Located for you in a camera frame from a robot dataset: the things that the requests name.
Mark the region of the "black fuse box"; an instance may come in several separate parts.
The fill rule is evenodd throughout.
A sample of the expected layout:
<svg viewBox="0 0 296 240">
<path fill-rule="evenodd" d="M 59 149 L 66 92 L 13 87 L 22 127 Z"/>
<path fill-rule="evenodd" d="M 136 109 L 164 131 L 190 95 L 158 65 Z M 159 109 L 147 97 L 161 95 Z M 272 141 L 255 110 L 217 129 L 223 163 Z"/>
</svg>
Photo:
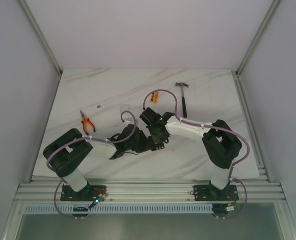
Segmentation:
<svg viewBox="0 0 296 240">
<path fill-rule="evenodd" d="M 151 151 L 158 151 L 158 150 L 162 150 L 163 148 L 164 148 L 164 143 L 163 142 L 155 143 L 155 142 L 152 141 L 150 143 Z"/>
</svg>

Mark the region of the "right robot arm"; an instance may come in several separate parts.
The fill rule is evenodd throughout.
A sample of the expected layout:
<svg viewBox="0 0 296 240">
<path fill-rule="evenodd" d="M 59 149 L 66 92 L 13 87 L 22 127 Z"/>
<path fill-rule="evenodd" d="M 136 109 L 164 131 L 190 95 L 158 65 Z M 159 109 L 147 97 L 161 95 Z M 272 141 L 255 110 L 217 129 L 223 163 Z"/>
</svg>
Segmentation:
<svg viewBox="0 0 296 240">
<path fill-rule="evenodd" d="M 223 120 L 215 123 L 189 122 L 172 112 L 160 115 L 146 108 L 140 115 L 155 144 L 166 143 L 169 136 L 182 136 L 201 141 L 213 167 L 209 185 L 195 194 L 203 194 L 204 200 L 228 201 L 236 190 L 230 185 L 233 161 L 239 155 L 242 143 Z"/>
</svg>

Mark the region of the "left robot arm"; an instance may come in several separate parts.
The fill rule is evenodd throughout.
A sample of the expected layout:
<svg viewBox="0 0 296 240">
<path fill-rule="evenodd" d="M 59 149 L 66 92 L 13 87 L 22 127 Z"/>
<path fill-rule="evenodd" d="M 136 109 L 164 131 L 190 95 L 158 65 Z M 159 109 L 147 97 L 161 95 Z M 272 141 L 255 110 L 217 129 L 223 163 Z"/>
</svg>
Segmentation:
<svg viewBox="0 0 296 240">
<path fill-rule="evenodd" d="M 114 160 L 127 152 L 140 154 L 157 149 L 151 136 L 146 136 L 137 126 L 128 124 L 121 133 L 105 140 L 83 136 L 78 129 L 70 129 L 49 144 L 42 154 L 47 160 L 47 167 L 65 184 L 61 199 L 89 201 L 95 195 L 105 192 L 104 187 L 90 185 L 78 169 L 92 150 L 95 150 L 98 157 Z"/>
</svg>

